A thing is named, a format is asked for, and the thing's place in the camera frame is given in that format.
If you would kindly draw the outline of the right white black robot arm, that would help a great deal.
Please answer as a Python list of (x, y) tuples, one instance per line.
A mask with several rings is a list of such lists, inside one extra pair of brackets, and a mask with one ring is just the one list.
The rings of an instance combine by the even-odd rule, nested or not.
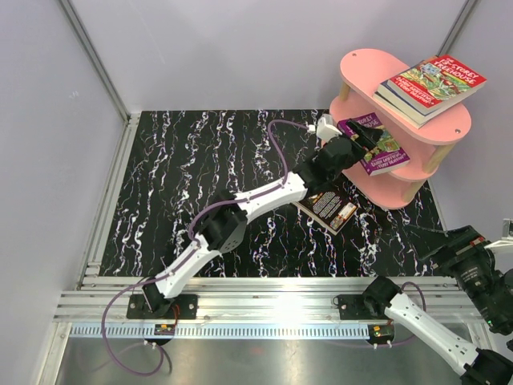
[[(487, 240), (474, 227), (437, 230), (414, 226), (414, 236), (443, 276), (453, 278), (472, 302), (450, 315), (464, 322), (483, 321), (494, 334), (512, 334), (512, 272), (495, 267), (498, 253), (512, 251), (512, 222), (504, 220), (502, 236)], [(458, 336), (438, 319), (416, 305), (405, 290), (391, 279), (376, 277), (363, 291), (363, 309), (371, 318), (388, 319), (404, 326), (436, 352), (459, 376), (463, 384), (510, 384), (512, 361), (491, 348)]]

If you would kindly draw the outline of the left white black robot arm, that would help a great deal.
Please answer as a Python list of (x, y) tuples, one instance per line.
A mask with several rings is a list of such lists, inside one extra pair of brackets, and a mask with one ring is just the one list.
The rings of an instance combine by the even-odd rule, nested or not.
[(154, 318), (168, 316), (188, 281), (207, 262), (236, 249), (249, 223), (282, 205), (319, 193), (378, 146), (382, 130), (355, 119), (346, 124), (350, 134), (336, 126), (331, 115), (323, 115), (312, 128), (324, 143), (321, 149), (295, 168), (286, 168), (282, 178), (247, 192), (224, 190), (200, 211), (188, 229), (189, 245), (168, 268), (144, 282), (143, 312)]

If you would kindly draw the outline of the red 13-storey treehouse book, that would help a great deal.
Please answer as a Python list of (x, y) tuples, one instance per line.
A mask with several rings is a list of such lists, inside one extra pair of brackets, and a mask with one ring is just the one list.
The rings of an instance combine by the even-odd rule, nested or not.
[(473, 95), (487, 78), (450, 55), (421, 62), (382, 84), (382, 90), (408, 103), (423, 115), (451, 107)]

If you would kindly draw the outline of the blue orange sunset paperback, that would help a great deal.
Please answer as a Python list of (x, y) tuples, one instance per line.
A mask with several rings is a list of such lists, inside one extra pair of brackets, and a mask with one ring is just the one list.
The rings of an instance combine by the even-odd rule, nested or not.
[(403, 94), (398, 93), (392, 87), (390, 87), (386, 81), (381, 82), (375, 95), (380, 96), (390, 106), (393, 106), (400, 111), (404, 116), (413, 120), (416, 124), (424, 124), (430, 119), (443, 112), (442, 108), (434, 110), (428, 110), (427, 107), (421, 107), (417, 102), (411, 101), (406, 98)]

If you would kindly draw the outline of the blue 169-storey treehouse book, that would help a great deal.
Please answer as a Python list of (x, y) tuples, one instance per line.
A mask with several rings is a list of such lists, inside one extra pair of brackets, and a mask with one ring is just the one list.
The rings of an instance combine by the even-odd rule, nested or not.
[(293, 203), (333, 235), (341, 232), (357, 211), (357, 205), (334, 190), (319, 192)]

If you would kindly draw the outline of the dark blue hardcover book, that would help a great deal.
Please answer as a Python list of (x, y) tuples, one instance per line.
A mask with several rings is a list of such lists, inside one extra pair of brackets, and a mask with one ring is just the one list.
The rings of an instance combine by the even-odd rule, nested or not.
[(405, 114), (400, 109), (396, 108), (392, 103), (390, 103), (387, 99), (383, 98), (379, 93), (373, 94), (373, 99), (377, 101), (380, 105), (384, 106), (391, 112), (393, 112), (395, 115), (400, 116), (402, 119), (407, 121), (409, 124), (413, 125), (415, 128), (419, 129), (423, 125), (425, 125), (427, 122), (432, 120), (437, 115), (429, 114), (429, 115), (422, 115), (414, 113), (414, 117), (411, 118), (407, 114)]

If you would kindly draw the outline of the purple treehouse book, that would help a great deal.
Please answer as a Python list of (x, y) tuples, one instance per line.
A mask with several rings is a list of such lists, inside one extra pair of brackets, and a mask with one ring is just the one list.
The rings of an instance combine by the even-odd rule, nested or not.
[(378, 141), (378, 146), (374, 150), (367, 151), (360, 161), (369, 176), (391, 172), (408, 165), (410, 157), (399, 142), (386, 130), (376, 113), (372, 112), (356, 118), (338, 121), (337, 127), (339, 130), (344, 132), (347, 136), (351, 136), (351, 131), (346, 127), (348, 120), (355, 120), (368, 128), (380, 128), (383, 130), (383, 135)]

